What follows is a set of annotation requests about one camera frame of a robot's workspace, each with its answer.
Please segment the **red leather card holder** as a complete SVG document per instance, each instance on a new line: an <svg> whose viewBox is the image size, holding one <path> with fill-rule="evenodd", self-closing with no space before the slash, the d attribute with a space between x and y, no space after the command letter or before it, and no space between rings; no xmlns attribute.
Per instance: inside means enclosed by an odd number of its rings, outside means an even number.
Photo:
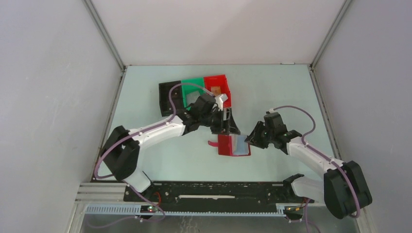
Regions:
<svg viewBox="0 0 412 233"><path fill-rule="evenodd" d="M209 146L217 148L219 155L234 157L232 155L232 136L234 136L234 134L229 134L229 135L219 134L217 141L209 140L207 143Z"/></svg>

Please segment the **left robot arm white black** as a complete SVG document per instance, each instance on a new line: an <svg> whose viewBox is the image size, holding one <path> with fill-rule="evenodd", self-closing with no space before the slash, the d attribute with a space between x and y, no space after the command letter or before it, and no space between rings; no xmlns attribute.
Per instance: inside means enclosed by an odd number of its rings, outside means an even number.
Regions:
<svg viewBox="0 0 412 233"><path fill-rule="evenodd" d="M109 177L132 187L141 202L150 201L154 190L150 178L137 166L140 151L165 140L184 136L201 126L217 133L226 110L224 103L228 100L226 94L213 96L205 93L189 109L174 109L168 118L152 125L131 130L123 126L116 127L101 149L95 166L95 178L108 177L98 174L100 165L104 164L111 172Z"/></svg>

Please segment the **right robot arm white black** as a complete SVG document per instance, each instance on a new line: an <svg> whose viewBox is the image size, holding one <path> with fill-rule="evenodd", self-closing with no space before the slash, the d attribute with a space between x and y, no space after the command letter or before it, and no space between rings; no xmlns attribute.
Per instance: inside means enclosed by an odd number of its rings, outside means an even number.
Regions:
<svg viewBox="0 0 412 233"><path fill-rule="evenodd" d="M360 210L372 204L373 197L361 166L327 156L304 139L296 130L288 130L281 115L270 110L246 137L246 143L266 149L272 144L310 168L319 180L303 174L286 179L282 190L285 201L297 202L301 197L324 204L337 219L356 217Z"/></svg>

